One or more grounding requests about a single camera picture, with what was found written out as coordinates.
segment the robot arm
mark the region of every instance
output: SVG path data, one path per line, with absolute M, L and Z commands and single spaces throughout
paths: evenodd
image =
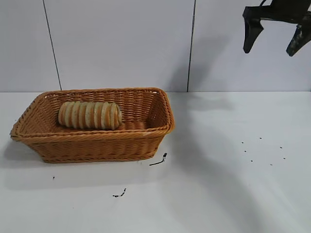
M 265 5 L 246 6 L 244 51 L 249 53 L 255 40 L 263 31 L 261 20 L 282 21 L 297 24 L 296 32 L 287 47 L 287 53 L 294 56 L 305 44 L 311 41 L 311 12 L 308 11 L 311 0 L 273 0 Z

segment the white wall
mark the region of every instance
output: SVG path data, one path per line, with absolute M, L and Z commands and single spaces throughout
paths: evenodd
M 311 43 L 292 58 L 286 53 L 295 25 L 262 21 L 264 31 L 244 54 L 242 14 L 259 3 L 197 0 L 190 91 L 311 90 Z
M 45 0 L 63 89 L 186 91 L 193 0 Z
M 311 43 L 285 51 L 295 25 L 263 21 L 244 54 L 242 13 L 259 2 L 197 0 L 190 91 L 311 90 Z M 63 89 L 186 91 L 194 0 L 45 3 Z M 1 1 L 0 30 L 0 91 L 60 88 L 42 0 Z
M 0 91 L 59 89 L 42 0 L 1 0 L 0 32 Z

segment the wicker basket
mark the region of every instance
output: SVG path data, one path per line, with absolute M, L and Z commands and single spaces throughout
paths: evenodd
M 114 131 L 76 130 L 58 124 L 66 101 L 115 102 L 123 114 Z M 39 95 L 19 118 L 11 138 L 21 141 L 47 163 L 133 161 L 154 156 L 174 129 L 167 95 L 157 88 L 51 91 Z

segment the white tabletop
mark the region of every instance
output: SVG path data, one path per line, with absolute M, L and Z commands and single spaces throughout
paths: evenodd
M 311 230 L 310 92 L 170 93 L 154 158 L 58 165 L 9 138 L 36 95 L 0 93 L 1 233 Z

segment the black debris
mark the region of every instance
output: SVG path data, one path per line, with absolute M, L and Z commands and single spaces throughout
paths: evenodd
M 124 191 L 123 191 L 123 193 L 121 195 L 112 195 L 112 196 L 115 197 L 115 198 L 122 197 L 125 194 L 125 191 L 126 191 L 126 188 L 124 189 Z
M 165 153 L 165 154 L 163 155 L 163 159 L 162 159 L 161 162 L 158 162 L 158 163 L 155 163 L 155 164 L 149 164 L 149 166 L 153 166 L 153 165 L 157 165 L 157 164 L 163 163 L 163 162 L 165 161 L 166 155 L 167 155 L 167 153 Z

